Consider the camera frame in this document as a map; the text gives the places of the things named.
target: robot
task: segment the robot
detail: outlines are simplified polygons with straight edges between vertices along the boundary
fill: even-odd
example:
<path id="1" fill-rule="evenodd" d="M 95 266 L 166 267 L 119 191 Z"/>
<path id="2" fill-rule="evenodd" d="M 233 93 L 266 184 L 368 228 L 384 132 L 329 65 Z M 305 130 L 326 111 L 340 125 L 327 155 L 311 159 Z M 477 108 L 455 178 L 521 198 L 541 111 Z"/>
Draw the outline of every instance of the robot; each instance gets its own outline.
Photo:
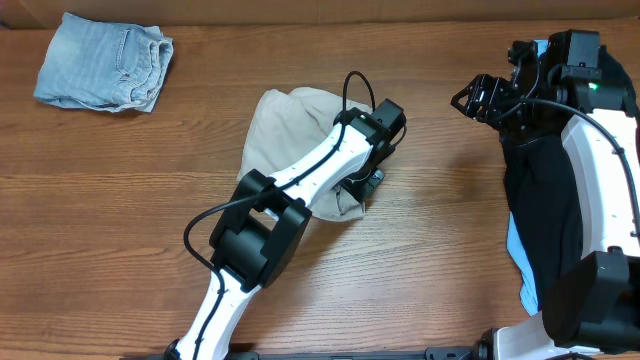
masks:
<path id="1" fill-rule="evenodd" d="M 516 65 L 510 80 L 478 75 L 451 102 L 465 116 L 497 130 L 501 141 L 526 144 L 551 133 L 562 137 L 578 189 L 583 253 L 546 293 L 542 311 L 521 324 L 488 330 L 474 346 L 300 358 L 585 359 L 640 350 L 640 211 L 634 181 L 640 179 L 638 108 L 628 78 L 602 71 L 603 50 L 599 34 L 588 31 L 556 33 L 548 42 L 516 41 L 508 52 L 509 62 Z M 371 114 L 346 109 L 353 75 L 369 87 Z M 187 334 L 163 355 L 147 359 L 279 358 L 228 354 L 242 313 L 289 263 L 318 196 L 342 186 L 357 200 L 365 199 L 384 178 L 378 165 L 400 142 L 392 140 L 407 131 L 403 109 L 388 99 L 376 108 L 371 87 L 358 72 L 345 80 L 343 110 L 334 124 L 327 139 L 300 161 L 270 176 L 249 172 L 230 202 L 203 212 L 187 226 L 185 246 L 211 271 L 209 289 Z M 251 216 L 251 209 L 276 219 L 273 229 Z M 209 239 L 215 252 L 207 260 L 191 247 L 189 233 L 219 211 L 222 216 Z"/>

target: blue fabric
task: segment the blue fabric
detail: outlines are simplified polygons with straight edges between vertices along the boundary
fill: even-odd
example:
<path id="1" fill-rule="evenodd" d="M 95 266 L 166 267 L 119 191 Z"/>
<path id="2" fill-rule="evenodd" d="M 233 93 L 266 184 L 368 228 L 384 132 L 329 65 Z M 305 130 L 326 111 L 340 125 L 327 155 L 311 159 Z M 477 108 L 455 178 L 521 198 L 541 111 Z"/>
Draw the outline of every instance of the blue fabric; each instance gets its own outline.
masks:
<path id="1" fill-rule="evenodd" d="M 62 108 L 151 112 L 173 55 L 157 26 L 99 23 L 65 13 L 34 97 Z"/>
<path id="2" fill-rule="evenodd" d="M 507 233 L 507 250 L 522 273 L 522 289 L 520 289 L 520 301 L 529 315 L 538 313 L 538 295 L 536 293 L 536 282 L 533 277 L 533 270 L 529 264 L 529 258 L 524 251 L 516 223 L 513 221 L 513 214 L 509 213 L 509 231 Z"/>

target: white cloth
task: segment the white cloth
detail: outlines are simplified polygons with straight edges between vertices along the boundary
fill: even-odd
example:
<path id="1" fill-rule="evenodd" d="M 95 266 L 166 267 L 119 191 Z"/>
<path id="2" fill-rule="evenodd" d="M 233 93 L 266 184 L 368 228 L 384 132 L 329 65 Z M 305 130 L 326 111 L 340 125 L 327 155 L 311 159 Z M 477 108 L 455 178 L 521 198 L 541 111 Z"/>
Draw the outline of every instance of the white cloth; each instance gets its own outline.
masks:
<path id="1" fill-rule="evenodd" d="M 347 109 L 353 107 L 371 113 L 369 106 L 347 100 Z M 252 169 L 268 176 L 293 165 L 326 139 L 341 110 L 342 98 L 323 90 L 265 92 L 249 126 L 238 180 Z M 349 221 L 364 217 L 364 204 L 338 186 L 321 196 L 311 211 L 322 220 Z"/>

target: table surface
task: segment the table surface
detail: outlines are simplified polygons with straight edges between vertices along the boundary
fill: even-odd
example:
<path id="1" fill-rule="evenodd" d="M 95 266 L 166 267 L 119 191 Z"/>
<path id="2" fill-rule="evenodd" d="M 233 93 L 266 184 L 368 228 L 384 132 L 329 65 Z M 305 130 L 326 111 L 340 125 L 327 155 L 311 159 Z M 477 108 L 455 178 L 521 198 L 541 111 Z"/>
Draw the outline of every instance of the table surface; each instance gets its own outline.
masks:
<path id="1" fill-rule="evenodd" d="M 0 32 L 0 358 L 160 353 L 183 335 L 209 272 L 182 231 L 231 195 L 261 95 L 339 93 L 355 69 L 404 107 L 406 139 L 365 219 L 311 221 L 236 348 L 421 350 L 526 319 L 497 134 L 449 101 L 478 73 L 507 76 L 513 40 L 569 28 L 600 31 L 638 83 L 632 19 L 178 27 L 164 29 L 175 55 L 153 113 L 113 115 L 36 102 L 53 31 Z M 350 94 L 368 99 L 358 81 Z M 195 230 L 202 253 L 214 224 Z"/>

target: cloth fold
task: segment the cloth fold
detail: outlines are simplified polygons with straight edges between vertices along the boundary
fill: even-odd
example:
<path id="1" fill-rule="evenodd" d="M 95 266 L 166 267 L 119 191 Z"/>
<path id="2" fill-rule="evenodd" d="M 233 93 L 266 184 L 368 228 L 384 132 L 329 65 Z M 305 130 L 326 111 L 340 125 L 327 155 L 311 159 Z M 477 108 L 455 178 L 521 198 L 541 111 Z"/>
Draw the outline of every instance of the cloth fold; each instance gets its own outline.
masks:
<path id="1" fill-rule="evenodd" d="M 371 113 L 369 106 L 347 100 L 347 109 L 353 107 Z M 326 139 L 341 110 L 342 98 L 323 90 L 265 92 L 249 126 L 238 180 L 252 169 L 269 175 L 303 158 Z M 364 204 L 339 186 L 321 196 L 311 211 L 319 219 L 336 222 L 361 219 L 365 213 Z"/>
<path id="2" fill-rule="evenodd" d="M 65 13 L 34 97 L 62 108 L 151 112 L 173 55 L 157 26 L 100 23 Z"/>

